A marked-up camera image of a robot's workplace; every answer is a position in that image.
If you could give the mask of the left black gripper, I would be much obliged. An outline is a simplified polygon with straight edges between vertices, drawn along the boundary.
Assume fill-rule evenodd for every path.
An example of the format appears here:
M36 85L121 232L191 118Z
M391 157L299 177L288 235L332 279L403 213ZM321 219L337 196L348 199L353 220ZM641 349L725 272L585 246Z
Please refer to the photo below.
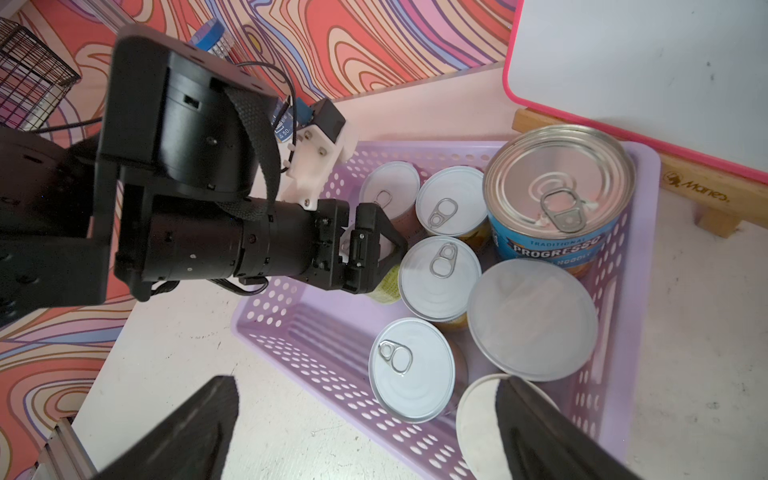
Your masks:
M356 208L346 263L340 248L349 213L349 204L337 199L319 200L317 209L308 211L312 248L305 282L326 291L367 294L402 261L408 242L379 205L361 203Z

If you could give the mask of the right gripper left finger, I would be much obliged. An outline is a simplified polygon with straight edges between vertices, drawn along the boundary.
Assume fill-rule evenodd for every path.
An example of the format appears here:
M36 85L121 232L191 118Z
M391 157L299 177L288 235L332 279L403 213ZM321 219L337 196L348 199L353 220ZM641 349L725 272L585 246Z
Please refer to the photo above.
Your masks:
M213 377L97 479L219 479L239 414L232 376Z

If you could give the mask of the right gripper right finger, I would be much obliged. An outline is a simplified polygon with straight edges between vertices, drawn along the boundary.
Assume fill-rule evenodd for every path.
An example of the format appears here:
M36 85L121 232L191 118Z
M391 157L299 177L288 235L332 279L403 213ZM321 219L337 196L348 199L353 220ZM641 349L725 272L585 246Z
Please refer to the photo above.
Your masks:
M519 377L499 383L495 410L514 480L637 477Z

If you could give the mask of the small can green label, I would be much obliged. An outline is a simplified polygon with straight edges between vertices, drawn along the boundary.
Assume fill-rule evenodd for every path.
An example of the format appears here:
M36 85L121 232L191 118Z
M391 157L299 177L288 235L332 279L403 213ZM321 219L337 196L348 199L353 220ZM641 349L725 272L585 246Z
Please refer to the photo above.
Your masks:
M400 301L399 270L400 265L395 265L376 288L372 292L367 293L367 296L382 305L391 305Z

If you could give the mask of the small can frosted lid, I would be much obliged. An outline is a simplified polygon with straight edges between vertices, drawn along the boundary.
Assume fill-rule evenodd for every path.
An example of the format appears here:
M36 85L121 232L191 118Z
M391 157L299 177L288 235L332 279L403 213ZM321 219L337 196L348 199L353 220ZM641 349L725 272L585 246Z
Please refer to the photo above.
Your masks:
M461 453L477 479L514 479L498 426L496 395L511 375L496 373L474 381L464 392L456 414Z

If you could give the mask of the small can yellow label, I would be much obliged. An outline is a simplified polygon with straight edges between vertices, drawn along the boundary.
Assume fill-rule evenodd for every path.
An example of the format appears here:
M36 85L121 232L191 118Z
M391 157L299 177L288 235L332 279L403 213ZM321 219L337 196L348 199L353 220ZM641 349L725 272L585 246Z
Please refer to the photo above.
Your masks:
M409 249L398 288L406 307L444 332L468 327L470 294L482 275L476 253L463 241L433 236Z

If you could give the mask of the purple plastic basket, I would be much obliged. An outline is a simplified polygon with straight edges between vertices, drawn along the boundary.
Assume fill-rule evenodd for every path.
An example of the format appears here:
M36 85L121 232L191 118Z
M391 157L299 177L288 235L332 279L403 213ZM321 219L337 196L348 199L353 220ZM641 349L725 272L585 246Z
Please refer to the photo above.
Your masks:
M334 170L324 195L355 203L364 179L388 161L408 162L427 178L452 165L482 168L499 148L497 141L361 142L354 157ZM595 351L578 372L544 385L560 411L617 460L626 456L630 433L661 171L653 149L635 142L625 148L636 166L635 197L581 280L598 314ZM239 304L232 327L242 342L419 476L468 479L452 415L407 425L373 396L368 378L373 341L407 315L399 302L383 305L276 277L263 293Z

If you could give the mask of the small can orange label front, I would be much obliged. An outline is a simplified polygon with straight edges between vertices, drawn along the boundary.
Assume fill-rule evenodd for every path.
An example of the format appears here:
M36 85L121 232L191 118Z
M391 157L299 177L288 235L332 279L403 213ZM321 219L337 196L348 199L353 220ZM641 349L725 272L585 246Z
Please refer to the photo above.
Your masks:
M483 196L484 174L455 166L432 175L420 188L415 211L430 236L450 236L480 253L491 238Z

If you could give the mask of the small can pink label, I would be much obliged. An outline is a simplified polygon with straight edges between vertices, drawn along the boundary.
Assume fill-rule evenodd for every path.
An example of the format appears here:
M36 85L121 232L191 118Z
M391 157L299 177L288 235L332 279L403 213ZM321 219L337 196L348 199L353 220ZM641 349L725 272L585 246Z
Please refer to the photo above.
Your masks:
M388 413L421 424L457 410L468 369L455 342L432 324L406 317L387 325L373 341L368 376Z

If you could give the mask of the small can white plastic lid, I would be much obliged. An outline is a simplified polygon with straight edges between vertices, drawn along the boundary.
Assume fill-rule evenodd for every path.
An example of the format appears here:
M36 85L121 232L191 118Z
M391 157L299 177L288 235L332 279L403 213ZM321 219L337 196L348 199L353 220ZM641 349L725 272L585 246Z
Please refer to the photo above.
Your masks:
M468 327L500 370L534 382L568 377L590 359L599 320L586 288L567 271L538 260L497 263L468 302Z

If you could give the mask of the blue Progresso soup can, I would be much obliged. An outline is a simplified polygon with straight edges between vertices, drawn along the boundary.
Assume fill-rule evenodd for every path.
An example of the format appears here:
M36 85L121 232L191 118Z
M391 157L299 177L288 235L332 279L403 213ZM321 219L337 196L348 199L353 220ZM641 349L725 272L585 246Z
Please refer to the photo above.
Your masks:
M579 125L532 130L488 164L484 200L497 255L585 276L632 199L636 167L613 137Z

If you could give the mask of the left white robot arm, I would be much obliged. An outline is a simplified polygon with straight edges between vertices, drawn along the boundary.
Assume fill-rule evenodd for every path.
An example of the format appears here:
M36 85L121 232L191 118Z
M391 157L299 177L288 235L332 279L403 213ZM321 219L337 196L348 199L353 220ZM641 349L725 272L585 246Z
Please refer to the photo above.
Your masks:
M322 99L282 156L277 101L244 65L122 28L96 135L65 148L1 131L2 324L102 304L110 277L141 302L183 280L374 291L408 243L380 206L321 195L355 151L350 125Z

